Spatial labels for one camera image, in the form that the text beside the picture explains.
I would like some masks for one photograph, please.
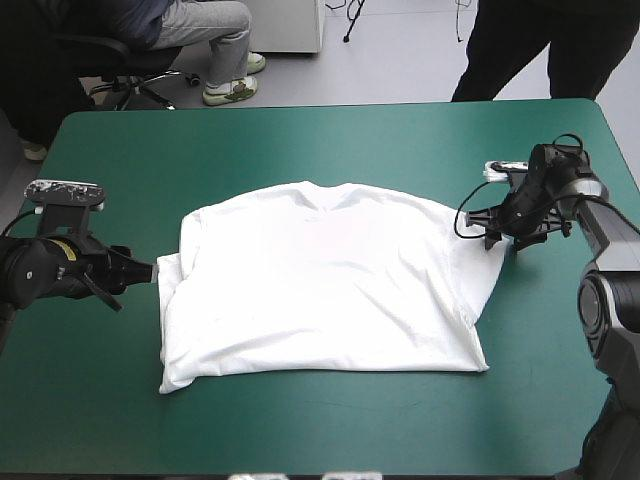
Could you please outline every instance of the gray floor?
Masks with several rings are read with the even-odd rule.
[[[474,7],[475,2],[460,14],[463,39],[471,31]],[[454,0],[367,0],[352,40],[345,44],[342,37],[347,26],[344,9],[327,10],[320,54],[268,55],[266,70],[258,74],[260,89],[255,97],[225,108],[449,100],[466,66],[466,42],[456,40]],[[208,46],[185,48],[176,63],[204,76]],[[640,179],[639,73],[640,46],[636,42],[598,99],[636,182]],[[179,108],[204,108],[200,89],[187,87],[181,79],[168,79],[156,90]],[[546,52],[498,97],[523,98],[548,98]],[[154,106],[142,99],[133,102],[132,108]],[[11,168],[4,163],[0,162],[0,178],[11,177],[11,181],[0,196],[0,225],[15,213],[20,191],[37,174],[37,168],[26,161]]]

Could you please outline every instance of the white t-shirt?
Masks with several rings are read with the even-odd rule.
[[[158,258],[160,392],[265,370],[486,370],[475,322],[506,242],[459,239],[454,215],[310,182],[187,215],[180,253]]]

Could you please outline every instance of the green table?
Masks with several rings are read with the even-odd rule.
[[[41,176],[104,186],[92,230],[153,261],[177,249],[185,214],[242,192],[359,182],[457,206],[485,161],[526,160],[567,131],[638,222],[615,140],[582,100],[85,113],[65,122]],[[485,190],[471,208],[505,194]],[[478,323],[484,374],[270,372],[161,396],[155,285],[130,288],[119,314],[96,299],[39,300],[0,358],[0,472],[568,468],[608,391],[576,313],[590,254],[575,230],[507,258]]]

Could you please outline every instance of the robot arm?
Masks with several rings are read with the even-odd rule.
[[[156,266],[134,260],[122,246],[105,247],[89,227],[105,192],[93,184],[35,180],[25,197],[41,214],[34,238],[0,235],[0,352],[16,310],[42,297],[99,297],[113,310],[127,286],[154,282]]]
[[[536,145],[528,167],[490,165],[511,190],[497,206],[470,212],[485,247],[502,235],[516,250],[570,233],[577,221],[594,254],[578,289],[578,311],[595,366],[612,385],[577,469],[559,479],[627,480],[640,472],[640,231],[608,202],[582,146]]]

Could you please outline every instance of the white sneaker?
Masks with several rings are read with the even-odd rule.
[[[24,158],[30,162],[40,163],[47,158],[47,149],[39,143],[33,143],[28,140],[20,139],[22,149],[24,150]]]
[[[261,72],[267,66],[267,59],[259,53],[249,52],[247,56],[247,75]]]
[[[223,83],[219,87],[207,85],[202,92],[202,100],[210,107],[215,107],[251,98],[257,90],[258,81],[254,77],[244,77]]]

